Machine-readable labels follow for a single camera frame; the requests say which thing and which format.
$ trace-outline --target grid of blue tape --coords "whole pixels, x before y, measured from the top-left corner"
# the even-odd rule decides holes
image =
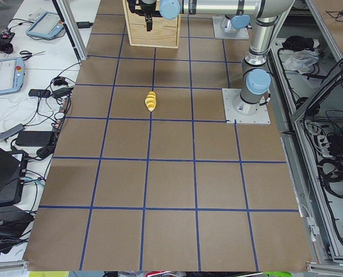
[[[102,16],[123,16],[121,14],[100,14]],[[69,118],[77,118],[77,119],[104,119],[106,120],[106,125],[105,125],[105,130],[104,130],[104,135],[103,135],[103,141],[101,145],[101,151],[100,151],[100,156],[98,158],[94,157],[54,157],[55,159],[95,159],[98,160],[98,167],[97,167],[97,173],[96,173],[96,179],[95,179],[95,184],[93,187],[93,193],[92,193],[92,199],[91,199],[91,205],[90,206],[65,206],[65,205],[60,205],[60,206],[51,206],[51,205],[40,205],[40,208],[51,208],[51,209],[88,209],[89,210],[89,216],[88,216],[88,221],[87,221],[87,226],[86,226],[86,232],[85,232],[85,239],[83,243],[83,248],[82,248],[82,255],[81,255],[81,261],[80,261],[80,270],[83,268],[83,263],[84,263],[84,258],[85,258],[85,251],[86,251],[86,243],[88,239],[88,234],[90,232],[90,225],[91,225],[91,217],[92,217],[92,211],[96,209],[108,209],[108,210],[116,210],[116,209],[125,209],[125,210],[134,210],[134,211],[142,211],[142,230],[141,230],[141,251],[140,251],[140,271],[142,270],[143,266],[143,248],[144,248],[144,235],[145,235],[145,214],[146,211],[194,211],[195,212],[195,222],[196,222],[196,240],[197,240],[197,255],[198,255],[198,270],[202,271],[203,268],[201,267],[201,251],[199,248],[199,224],[198,224],[198,212],[199,211],[216,211],[216,212],[246,212],[247,217],[248,217],[248,226],[250,230],[250,237],[251,237],[251,244],[252,244],[252,252],[254,255],[254,261],[255,261],[255,267],[256,271],[259,271],[259,264],[258,264],[258,259],[257,259],[257,253],[255,249],[255,242],[254,242],[254,235],[252,231],[252,223],[251,223],[251,218],[250,218],[250,213],[251,212],[298,212],[297,209],[250,209],[249,204],[248,204],[248,198],[247,198],[247,190],[246,190],[246,184],[244,181],[244,171],[243,171],[243,164],[245,163],[272,163],[272,164],[282,164],[286,163],[283,161],[264,161],[264,160],[242,160],[242,156],[240,154],[240,146],[239,146],[239,136],[238,136],[238,129],[236,125],[234,126],[235,128],[235,136],[236,136],[236,143],[237,143],[237,149],[238,149],[238,157],[239,160],[198,160],[195,157],[195,132],[194,132],[194,123],[195,122],[216,122],[216,123],[222,123],[225,121],[208,121],[208,120],[195,120],[194,119],[194,110],[193,110],[193,89],[196,89],[196,87],[193,87],[192,84],[192,78],[191,78],[191,63],[192,62],[219,62],[219,63],[225,63],[225,68],[227,71],[227,80],[228,80],[228,86],[230,88],[230,81],[229,81],[229,71],[228,71],[228,64],[229,63],[240,63],[240,62],[228,62],[227,61],[227,55],[226,55],[226,50],[225,50],[225,43],[223,41],[223,51],[224,51],[224,61],[195,61],[191,59],[191,45],[190,45],[190,39],[191,38],[199,38],[199,37],[191,37],[190,36],[190,17],[186,17],[187,22],[188,22],[188,36],[187,37],[182,37],[181,38],[188,38],[188,47],[189,47],[189,59],[188,60],[175,60],[173,59],[172,61],[188,61],[189,62],[189,70],[190,70],[190,86],[189,87],[155,87],[154,85],[154,74],[155,74],[155,64],[156,60],[156,49],[154,50],[154,56],[153,59],[151,58],[144,58],[144,59],[149,59],[153,60],[153,78],[152,78],[152,90],[155,88],[187,88],[190,89],[190,97],[191,97],[191,109],[192,109],[192,118],[190,120],[188,119],[156,119],[152,118],[152,113],[150,113],[149,118],[111,118],[110,117],[110,111],[111,111],[111,106],[112,106],[112,97],[114,95],[114,89],[115,87],[147,87],[149,86],[141,86],[141,85],[116,85],[116,77],[118,74],[118,67],[119,67],[119,61],[121,59],[143,59],[143,58],[122,58],[121,57],[121,51],[122,51],[122,46],[124,43],[124,38],[127,36],[125,34],[126,30],[126,25],[123,28],[122,34],[118,33],[93,33],[92,35],[121,35],[122,40],[120,44],[120,50],[119,50],[119,55],[117,57],[107,57],[107,56],[95,56],[95,57],[102,57],[102,58],[114,58],[117,59],[118,62],[116,64],[116,72],[115,72],[115,77],[114,77],[114,82],[112,85],[96,85],[96,84],[77,84],[77,85],[87,85],[87,86],[106,86],[106,87],[112,87],[112,94],[111,94],[111,99],[110,99],[110,104],[108,107],[108,113],[106,118],[92,118],[92,117],[69,117]],[[105,138],[107,135],[107,130],[108,126],[111,123],[111,120],[128,120],[128,121],[149,121],[149,136],[148,136],[148,149],[147,149],[147,158],[146,159],[130,159],[130,158],[105,158],[103,157],[103,150],[104,150],[104,144],[105,144]],[[151,159],[149,157],[150,153],[150,142],[151,142],[151,136],[152,136],[152,122],[153,121],[174,121],[174,122],[179,122],[179,121],[185,121],[185,122],[191,122],[192,124],[192,138],[193,138],[193,159],[191,160],[177,160],[177,159]],[[101,161],[102,160],[141,160],[146,162],[146,174],[145,174],[145,188],[144,188],[144,199],[143,199],[143,206],[142,207],[102,207],[102,206],[94,206],[94,200],[95,200],[95,194],[96,194],[96,188],[97,188],[97,181],[99,178],[99,171],[101,167]],[[147,197],[147,180],[148,180],[148,167],[149,167],[149,162],[151,161],[164,161],[164,162],[191,162],[194,165],[194,196],[195,196],[195,208],[162,208],[162,207],[146,207],[146,197]],[[238,163],[240,165],[240,172],[242,176],[242,184],[243,184],[243,191],[244,191],[244,198],[246,202],[246,208],[245,209],[220,209],[220,208],[199,208],[198,207],[198,196],[197,196],[197,174],[196,174],[196,164],[197,163]]]

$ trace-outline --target metal mounting plate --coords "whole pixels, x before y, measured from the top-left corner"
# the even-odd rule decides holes
[[[261,124],[269,125],[270,117],[266,106],[260,106],[254,115],[243,115],[237,112],[233,107],[234,97],[240,94],[241,89],[223,88],[225,119],[227,124]],[[265,98],[262,97],[260,103],[264,103]]]
[[[213,30],[215,34],[215,39],[239,39],[239,40],[247,40],[250,38],[248,35],[247,28],[243,28],[239,30],[237,33],[225,33],[221,28],[220,25],[223,22],[224,18],[221,16],[213,16]]]

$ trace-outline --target power adapter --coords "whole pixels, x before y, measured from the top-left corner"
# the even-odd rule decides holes
[[[71,87],[66,87],[66,88],[59,88],[55,91],[52,91],[52,97],[55,99],[59,99],[62,98],[66,95],[70,95],[71,91],[73,90],[73,88]]]
[[[55,148],[50,145],[47,145],[45,147],[39,148],[36,154],[41,159],[45,159],[46,157],[50,156],[53,152],[55,152]]]
[[[87,28],[90,28],[91,26],[93,26],[93,22],[80,21],[80,22],[77,22],[77,25],[78,25],[79,29],[87,29]]]
[[[331,155],[343,155],[343,136],[329,135],[327,137]]]

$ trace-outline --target wooden crate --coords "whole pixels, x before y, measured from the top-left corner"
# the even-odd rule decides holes
[[[181,15],[173,20],[154,17],[152,31],[147,32],[144,17],[131,13],[126,0],[123,0],[123,6],[130,45],[164,48],[179,47]],[[159,1],[157,1],[156,9],[159,9]]]

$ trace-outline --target white cloth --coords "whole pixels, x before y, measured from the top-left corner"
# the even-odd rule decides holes
[[[303,50],[294,52],[283,63],[286,70],[298,71],[300,74],[310,73],[314,70],[313,65],[319,60],[319,53]]]

